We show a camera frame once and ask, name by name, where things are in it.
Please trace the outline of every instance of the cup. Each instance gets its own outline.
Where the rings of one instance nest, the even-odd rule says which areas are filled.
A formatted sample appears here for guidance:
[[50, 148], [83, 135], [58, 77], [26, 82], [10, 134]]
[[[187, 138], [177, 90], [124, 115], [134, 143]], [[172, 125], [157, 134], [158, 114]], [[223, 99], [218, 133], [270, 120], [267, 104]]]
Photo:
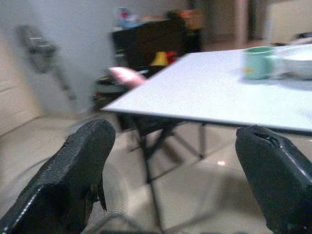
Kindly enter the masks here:
[[247, 79], [265, 79], [273, 72], [274, 49], [269, 46], [248, 48], [244, 54], [244, 74]]

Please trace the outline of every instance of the white bowl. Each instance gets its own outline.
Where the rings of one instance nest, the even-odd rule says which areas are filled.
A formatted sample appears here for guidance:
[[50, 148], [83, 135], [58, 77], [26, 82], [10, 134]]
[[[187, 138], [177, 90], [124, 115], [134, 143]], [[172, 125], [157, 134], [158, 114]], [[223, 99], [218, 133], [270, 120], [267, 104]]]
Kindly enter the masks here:
[[295, 76], [312, 79], [312, 44], [282, 49], [276, 53]]

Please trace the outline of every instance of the door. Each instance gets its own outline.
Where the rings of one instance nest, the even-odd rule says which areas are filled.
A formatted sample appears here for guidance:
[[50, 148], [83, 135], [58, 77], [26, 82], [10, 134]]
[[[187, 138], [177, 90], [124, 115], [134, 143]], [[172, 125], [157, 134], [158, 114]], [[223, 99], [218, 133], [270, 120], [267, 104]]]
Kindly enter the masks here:
[[0, 136], [38, 116], [18, 61], [0, 33]]

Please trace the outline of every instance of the table top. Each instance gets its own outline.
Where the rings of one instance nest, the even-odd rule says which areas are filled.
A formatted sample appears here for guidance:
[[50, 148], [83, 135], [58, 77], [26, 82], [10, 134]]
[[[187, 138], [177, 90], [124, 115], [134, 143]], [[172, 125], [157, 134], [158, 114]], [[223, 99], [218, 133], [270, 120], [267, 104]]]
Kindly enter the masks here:
[[241, 50], [187, 54], [105, 111], [312, 133], [312, 80], [246, 80]]

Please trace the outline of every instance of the tile floor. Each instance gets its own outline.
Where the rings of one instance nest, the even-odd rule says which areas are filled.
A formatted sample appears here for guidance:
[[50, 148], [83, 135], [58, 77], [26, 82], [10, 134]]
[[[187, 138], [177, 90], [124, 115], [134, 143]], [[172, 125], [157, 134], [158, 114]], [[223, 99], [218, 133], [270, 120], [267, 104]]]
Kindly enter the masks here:
[[[101, 117], [118, 131], [114, 115], [102, 114]], [[78, 128], [74, 124], [74, 120], [42, 117], [0, 138], [0, 217], [14, 203], [43, 160], [54, 154], [66, 136]], [[198, 128], [198, 124], [187, 123], [177, 131], [197, 146]], [[165, 228], [175, 233], [176, 230], [170, 228], [197, 215], [202, 220], [184, 227], [180, 233], [270, 234], [234, 151], [236, 129], [208, 125], [205, 131], [208, 148], [204, 160], [198, 161], [173, 137], [167, 139], [152, 160], [155, 175], [183, 163], [156, 181]], [[310, 137], [287, 137], [312, 158]], [[119, 209], [145, 230], [157, 231], [141, 157], [140, 149], [129, 151], [129, 133], [118, 132], [104, 167], [107, 205], [110, 212]], [[114, 201], [116, 192], [122, 194], [117, 202]], [[95, 203], [88, 228], [101, 221], [102, 216], [99, 204]], [[127, 225], [112, 222], [106, 228], [127, 229]]]

